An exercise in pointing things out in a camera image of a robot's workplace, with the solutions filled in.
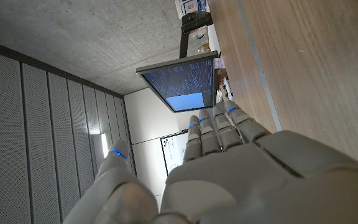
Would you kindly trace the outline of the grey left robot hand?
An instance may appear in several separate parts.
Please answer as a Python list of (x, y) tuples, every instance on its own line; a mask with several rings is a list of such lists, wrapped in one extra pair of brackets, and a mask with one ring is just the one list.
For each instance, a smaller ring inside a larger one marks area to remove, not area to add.
[(358, 162), (292, 131), (271, 133), (235, 102), (190, 118), (183, 164), (162, 198), (109, 148), (66, 223), (358, 223)]

